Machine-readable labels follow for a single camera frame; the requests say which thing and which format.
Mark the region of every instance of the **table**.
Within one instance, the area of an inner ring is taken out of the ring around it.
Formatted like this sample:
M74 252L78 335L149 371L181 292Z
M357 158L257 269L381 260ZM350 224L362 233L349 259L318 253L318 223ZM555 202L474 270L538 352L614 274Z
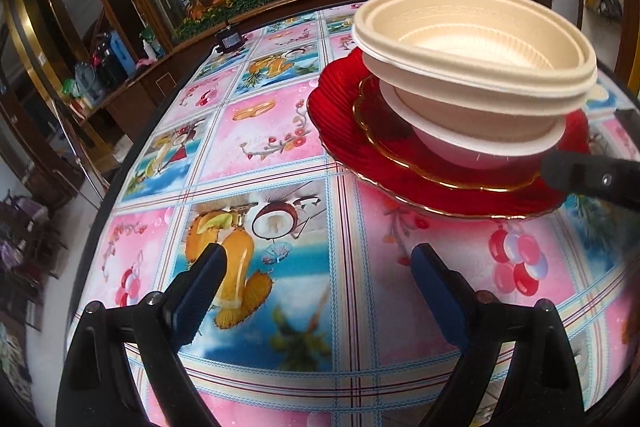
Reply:
M357 6L266 26L201 65L127 175L69 341L88 302L124 306L165 289L218 241L236 277L181 359L221 425L415 425L459 356L407 266L429 242L475 289L556 304L590 407L635 353L640 215L570 196L506 224L421 216L358 181L326 155L305 105L324 65L353 48ZM603 71L598 85L584 108L592 149L640 160L613 115L634 104ZM514 263L496 262L498 244ZM547 269L532 287L513 264L540 252ZM150 419L165 425L136 346L126 349ZM512 350L503 346L478 424Z

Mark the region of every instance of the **red glass plate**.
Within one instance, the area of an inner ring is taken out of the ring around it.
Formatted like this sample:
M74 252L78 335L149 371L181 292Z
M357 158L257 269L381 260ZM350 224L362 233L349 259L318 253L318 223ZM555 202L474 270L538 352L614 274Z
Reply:
M416 209L454 217L523 219L551 212L564 201L566 195L547 187L541 178L508 192L457 190L425 179L385 157L372 146L353 115L360 83L369 76L371 73L362 63L362 52L356 48L348 57L324 68L319 85L307 102L308 115L326 151L360 179ZM387 117L386 113L380 114L380 121ZM558 147L588 153L588 135L587 119L581 111L576 111L567 117ZM421 165L421 168L435 172L442 171L442 164L450 165L435 155L433 162L434 166Z

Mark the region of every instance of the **gold-rimmed plate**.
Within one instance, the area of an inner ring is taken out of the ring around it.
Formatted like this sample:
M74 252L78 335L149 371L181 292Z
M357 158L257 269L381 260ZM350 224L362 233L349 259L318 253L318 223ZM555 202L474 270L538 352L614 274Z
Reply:
M379 82L373 75L360 82L353 117L369 143L401 168L447 188L488 192L520 190L540 176L540 156L499 169L469 169L447 162L421 142L413 127L387 105Z

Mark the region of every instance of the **blue gripper pad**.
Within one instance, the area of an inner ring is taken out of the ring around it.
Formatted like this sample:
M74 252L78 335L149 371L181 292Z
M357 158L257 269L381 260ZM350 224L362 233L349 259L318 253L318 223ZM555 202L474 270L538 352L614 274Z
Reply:
M449 270L426 243L412 251L411 273L445 340L464 352L476 302L471 286L460 273Z
M210 243L191 269L179 273L167 288L164 316L175 352L193 342L225 274L226 251Z

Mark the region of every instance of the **stacked bowls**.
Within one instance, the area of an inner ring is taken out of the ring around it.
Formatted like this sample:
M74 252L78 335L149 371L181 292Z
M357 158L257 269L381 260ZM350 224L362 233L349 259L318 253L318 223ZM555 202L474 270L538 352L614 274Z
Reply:
M420 140L476 169L552 148L597 78L580 30L530 0L370 0L353 39Z

